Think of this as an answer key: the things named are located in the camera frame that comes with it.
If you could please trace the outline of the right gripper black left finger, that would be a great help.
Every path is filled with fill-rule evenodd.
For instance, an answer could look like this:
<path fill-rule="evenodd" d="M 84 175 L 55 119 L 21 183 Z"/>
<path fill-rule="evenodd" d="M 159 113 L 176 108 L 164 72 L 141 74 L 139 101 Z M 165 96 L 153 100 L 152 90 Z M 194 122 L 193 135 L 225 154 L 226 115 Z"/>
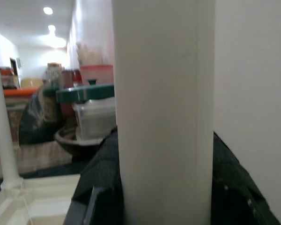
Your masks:
<path fill-rule="evenodd" d="M 93 187 L 71 200 L 63 225 L 123 225 L 124 200 L 120 187 Z"/>

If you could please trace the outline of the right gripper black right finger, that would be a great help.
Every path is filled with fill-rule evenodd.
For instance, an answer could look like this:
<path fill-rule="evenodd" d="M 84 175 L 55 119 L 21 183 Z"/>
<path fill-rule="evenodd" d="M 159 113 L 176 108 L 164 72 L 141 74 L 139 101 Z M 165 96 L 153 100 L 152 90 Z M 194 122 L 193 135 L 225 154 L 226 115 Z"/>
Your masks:
<path fill-rule="evenodd" d="M 211 225 L 281 225 L 247 172 L 214 173 Z"/>

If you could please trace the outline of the white plastic children table top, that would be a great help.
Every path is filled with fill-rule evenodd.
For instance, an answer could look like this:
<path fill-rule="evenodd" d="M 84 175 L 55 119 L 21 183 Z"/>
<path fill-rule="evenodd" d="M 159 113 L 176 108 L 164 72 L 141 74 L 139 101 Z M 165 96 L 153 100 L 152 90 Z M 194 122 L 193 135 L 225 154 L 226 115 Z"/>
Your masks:
<path fill-rule="evenodd" d="M 80 175 L 25 179 L 0 191 L 0 225 L 63 225 Z"/>

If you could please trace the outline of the white plastic table leg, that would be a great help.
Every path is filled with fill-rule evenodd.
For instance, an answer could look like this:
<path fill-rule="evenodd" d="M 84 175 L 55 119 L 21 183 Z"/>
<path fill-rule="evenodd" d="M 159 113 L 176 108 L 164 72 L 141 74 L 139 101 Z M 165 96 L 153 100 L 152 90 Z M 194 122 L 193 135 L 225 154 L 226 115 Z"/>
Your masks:
<path fill-rule="evenodd" d="M 125 225 L 211 225 L 215 0 L 112 0 Z"/>
<path fill-rule="evenodd" d="M 0 163 L 3 174 L 2 189 L 20 188 L 22 178 L 17 169 L 15 151 L 9 126 L 7 108 L 0 74 Z"/>

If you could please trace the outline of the black tablecloth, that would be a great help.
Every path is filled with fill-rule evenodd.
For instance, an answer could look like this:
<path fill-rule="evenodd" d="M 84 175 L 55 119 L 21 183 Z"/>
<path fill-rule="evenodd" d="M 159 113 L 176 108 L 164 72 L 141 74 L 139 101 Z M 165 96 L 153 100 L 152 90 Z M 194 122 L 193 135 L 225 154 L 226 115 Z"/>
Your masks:
<path fill-rule="evenodd" d="M 213 174 L 237 172 L 248 173 L 220 137 L 214 135 Z M 83 168 L 72 198 L 86 193 L 93 187 L 122 188 L 117 130 L 113 130 L 112 134 L 103 140 L 99 151 Z"/>

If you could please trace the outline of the black wok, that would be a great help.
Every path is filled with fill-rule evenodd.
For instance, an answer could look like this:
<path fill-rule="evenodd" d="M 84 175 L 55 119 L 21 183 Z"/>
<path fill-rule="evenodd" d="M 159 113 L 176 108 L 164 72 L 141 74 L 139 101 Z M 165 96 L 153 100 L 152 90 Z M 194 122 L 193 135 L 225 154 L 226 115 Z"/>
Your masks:
<path fill-rule="evenodd" d="M 55 133 L 54 139 L 73 157 L 91 158 L 99 151 L 103 140 L 111 134 L 112 132 L 104 137 L 83 140 L 78 127 L 63 127 Z"/>

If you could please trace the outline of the beige cloth-covered bench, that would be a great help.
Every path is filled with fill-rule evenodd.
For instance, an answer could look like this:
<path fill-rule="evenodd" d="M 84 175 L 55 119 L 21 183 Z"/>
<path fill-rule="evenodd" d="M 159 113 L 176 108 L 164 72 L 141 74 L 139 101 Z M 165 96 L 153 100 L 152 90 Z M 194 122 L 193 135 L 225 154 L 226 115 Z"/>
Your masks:
<path fill-rule="evenodd" d="M 67 153 L 56 141 L 34 145 L 15 145 L 14 152 L 20 174 L 66 165 L 72 162 L 72 155 Z"/>

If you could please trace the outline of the clear plastic storage bin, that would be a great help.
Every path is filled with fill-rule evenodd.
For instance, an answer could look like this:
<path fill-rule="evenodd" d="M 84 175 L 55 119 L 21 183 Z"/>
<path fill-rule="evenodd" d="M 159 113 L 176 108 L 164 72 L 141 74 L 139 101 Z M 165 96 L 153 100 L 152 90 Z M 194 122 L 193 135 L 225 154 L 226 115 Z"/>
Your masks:
<path fill-rule="evenodd" d="M 73 104 L 81 140 L 105 138 L 117 125 L 115 98 Z"/>

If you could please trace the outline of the green round pot lid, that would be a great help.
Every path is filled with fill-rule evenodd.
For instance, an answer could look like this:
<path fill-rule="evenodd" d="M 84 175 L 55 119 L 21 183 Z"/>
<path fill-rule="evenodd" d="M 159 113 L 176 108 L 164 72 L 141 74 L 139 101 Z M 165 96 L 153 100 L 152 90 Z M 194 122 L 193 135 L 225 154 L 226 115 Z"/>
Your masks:
<path fill-rule="evenodd" d="M 114 84 L 102 83 L 56 91 L 58 103 L 78 103 L 115 97 Z"/>

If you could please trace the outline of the pink plastic container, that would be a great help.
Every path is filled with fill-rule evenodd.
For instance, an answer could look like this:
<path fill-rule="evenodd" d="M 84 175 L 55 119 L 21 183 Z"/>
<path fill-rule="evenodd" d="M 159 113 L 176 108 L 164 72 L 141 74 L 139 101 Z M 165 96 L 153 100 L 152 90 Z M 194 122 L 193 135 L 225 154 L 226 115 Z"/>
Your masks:
<path fill-rule="evenodd" d="M 113 65 L 81 66 L 80 74 L 83 85 L 89 85 L 89 80 L 92 79 L 96 79 L 96 84 L 114 83 Z"/>

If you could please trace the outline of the orange-lidded storage box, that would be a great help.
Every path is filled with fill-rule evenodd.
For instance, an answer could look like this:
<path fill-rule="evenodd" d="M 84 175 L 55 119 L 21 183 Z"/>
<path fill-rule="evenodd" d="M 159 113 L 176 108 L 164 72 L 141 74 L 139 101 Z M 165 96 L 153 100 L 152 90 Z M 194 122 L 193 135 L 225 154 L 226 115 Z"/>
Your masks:
<path fill-rule="evenodd" d="M 36 91 L 37 88 L 3 90 L 13 143 L 18 144 L 19 125 L 22 113 L 30 97 Z"/>

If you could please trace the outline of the clear jar brown lid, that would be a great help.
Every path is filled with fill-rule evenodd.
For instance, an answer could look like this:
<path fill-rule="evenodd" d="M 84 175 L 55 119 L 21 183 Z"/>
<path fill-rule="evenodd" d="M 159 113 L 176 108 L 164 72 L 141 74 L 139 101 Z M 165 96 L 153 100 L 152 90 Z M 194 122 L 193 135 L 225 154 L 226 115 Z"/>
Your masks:
<path fill-rule="evenodd" d="M 45 79 L 50 82 L 54 87 L 59 87 L 59 76 L 62 72 L 62 66 L 60 63 L 51 62 L 47 64 L 45 71 Z"/>

